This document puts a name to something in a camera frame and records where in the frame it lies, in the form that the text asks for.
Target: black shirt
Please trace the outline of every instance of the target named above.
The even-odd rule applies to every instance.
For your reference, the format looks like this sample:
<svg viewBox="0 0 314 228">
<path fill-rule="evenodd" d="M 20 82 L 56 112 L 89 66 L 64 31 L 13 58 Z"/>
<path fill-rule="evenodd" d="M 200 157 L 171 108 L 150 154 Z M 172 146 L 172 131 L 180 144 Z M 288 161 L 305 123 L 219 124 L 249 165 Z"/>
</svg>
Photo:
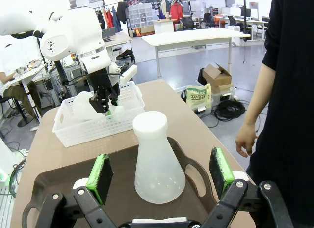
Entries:
<svg viewBox="0 0 314 228">
<path fill-rule="evenodd" d="M 272 0 L 263 63 L 276 75 L 250 160 L 261 180 L 277 183 L 291 218 L 306 225 L 314 225 L 313 1 Z"/>
</svg>

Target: white plastic bottle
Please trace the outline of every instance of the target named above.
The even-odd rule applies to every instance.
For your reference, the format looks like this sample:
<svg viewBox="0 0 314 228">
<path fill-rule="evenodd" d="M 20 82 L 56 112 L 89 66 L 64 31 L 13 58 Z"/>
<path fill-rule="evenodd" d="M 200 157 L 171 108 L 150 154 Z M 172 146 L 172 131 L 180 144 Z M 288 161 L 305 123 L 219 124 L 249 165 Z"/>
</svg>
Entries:
<svg viewBox="0 0 314 228">
<path fill-rule="evenodd" d="M 185 187 L 185 174 L 167 140 L 167 117 L 144 112 L 133 121 L 138 137 L 135 189 L 147 202 L 162 204 L 176 199 Z"/>
</svg>

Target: white table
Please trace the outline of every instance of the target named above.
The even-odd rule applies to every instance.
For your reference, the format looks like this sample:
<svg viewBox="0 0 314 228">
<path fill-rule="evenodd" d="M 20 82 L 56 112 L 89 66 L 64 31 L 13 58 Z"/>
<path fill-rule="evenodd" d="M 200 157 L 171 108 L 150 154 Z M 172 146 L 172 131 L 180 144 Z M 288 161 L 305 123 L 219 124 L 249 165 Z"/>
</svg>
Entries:
<svg viewBox="0 0 314 228">
<path fill-rule="evenodd" d="M 31 97 L 31 95 L 29 94 L 29 90 L 28 90 L 28 87 L 27 85 L 30 83 L 30 81 L 32 81 L 32 79 L 34 77 L 36 77 L 37 75 L 42 75 L 43 76 L 46 74 L 46 71 L 45 71 L 45 64 L 42 64 L 42 65 L 39 65 L 37 68 L 34 68 L 18 77 L 16 77 L 14 80 L 10 81 L 10 82 L 7 82 L 5 85 L 4 85 L 4 88 L 3 89 L 7 89 L 9 86 L 21 81 L 22 84 L 23 84 L 23 87 L 24 87 L 24 90 L 26 93 L 28 93 L 28 99 L 29 99 L 29 102 L 31 104 L 31 106 L 33 107 L 35 113 L 36 113 L 36 116 L 37 116 L 37 119 L 39 121 L 39 123 L 41 122 L 41 116 L 39 114 L 39 111 L 34 103 L 34 100 L 33 98 Z M 31 131 L 35 131 L 37 130 L 38 127 L 33 127 L 31 128 Z"/>
<path fill-rule="evenodd" d="M 126 44 L 129 42 L 131 45 L 131 50 L 133 51 L 132 43 L 131 43 L 132 39 L 127 34 L 125 34 L 123 31 L 116 33 L 113 36 L 110 36 L 110 40 L 111 41 L 105 42 L 105 45 L 106 45 L 106 48 L 107 48 L 107 51 L 108 51 L 108 54 L 109 54 L 111 61 L 115 61 L 114 56 L 113 56 L 113 49 L 112 49 L 113 46 L 122 45 L 122 44 Z"/>
<path fill-rule="evenodd" d="M 159 19 L 153 20 L 155 34 L 162 34 L 166 32 L 174 32 L 173 20 Z"/>
<path fill-rule="evenodd" d="M 233 37 L 250 37 L 242 32 L 228 30 L 224 28 L 217 29 L 199 29 L 185 30 L 178 32 L 169 32 L 163 34 L 148 35 L 142 37 L 147 43 L 155 47 L 157 73 L 161 78 L 159 51 L 170 50 L 175 48 L 183 48 L 189 46 L 229 43 L 228 72 L 231 73 L 231 47 Z"/>
<path fill-rule="evenodd" d="M 214 18 L 218 18 L 219 19 L 219 27 L 221 28 L 221 21 L 229 21 L 228 17 L 219 17 L 219 16 L 214 16 Z M 243 23 L 244 24 L 244 19 L 243 18 L 235 18 L 235 21 L 237 21 L 238 23 Z M 246 20 L 246 24 L 247 25 L 261 25 L 262 26 L 262 40 L 265 40 L 265 24 L 268 24 L 268 22 L 264 22 L 264 21 L 257 21 L 257 20 L 252 20 L 252 19 L 247 19 Z M 251 29 L 251 37 L 252 40 L 254 40 L 254 33 L 253 33 L 253 29 Z"/>
</svg>

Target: white plastic basket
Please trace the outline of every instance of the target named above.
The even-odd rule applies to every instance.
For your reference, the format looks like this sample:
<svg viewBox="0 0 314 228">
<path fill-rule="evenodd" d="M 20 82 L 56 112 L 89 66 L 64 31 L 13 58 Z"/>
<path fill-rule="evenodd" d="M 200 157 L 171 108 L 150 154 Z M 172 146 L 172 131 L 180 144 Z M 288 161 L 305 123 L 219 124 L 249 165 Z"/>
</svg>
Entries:
<svg viewBox="0 0 314 228">
<path fill-rule="evenodd" d="M 142 93 L 134 82 L 120 86 L 119 105 L 124 107 L 121 113 L 82 121 L 74 117 L 74 99 L 62 101 L 52 129 L 65 147 L 131 130 L 134 118 L 145 111 Z"/>
</svg>

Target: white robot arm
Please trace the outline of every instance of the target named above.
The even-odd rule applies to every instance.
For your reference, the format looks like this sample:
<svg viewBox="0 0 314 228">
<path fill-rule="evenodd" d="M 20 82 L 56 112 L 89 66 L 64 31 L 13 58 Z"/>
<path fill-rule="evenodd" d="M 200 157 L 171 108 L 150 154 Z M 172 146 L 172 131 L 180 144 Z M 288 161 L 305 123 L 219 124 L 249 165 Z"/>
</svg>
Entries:
<svg viewBox="0 0 314 228">
<path fill-rule="evenodd" d="M 31 13 L 0 14 L 0 35 L 21 32 L 31 32 L 41 38 L 40 50 L 45 58 L 55 62 L 61 79 L 65 74 L 59 61 L 72 53 L 78 56 L 82 70 L 90 74 L 95 92 L 90 103 L 98 113 L 109 110 L 109 99 L 113 105 L 117 104 L 121 69 L 111 63 L 98 18 L 92 8 L 80 7 L 63 14 L 54 13 L 44 23 L 36 20 Z"/>
</svg>

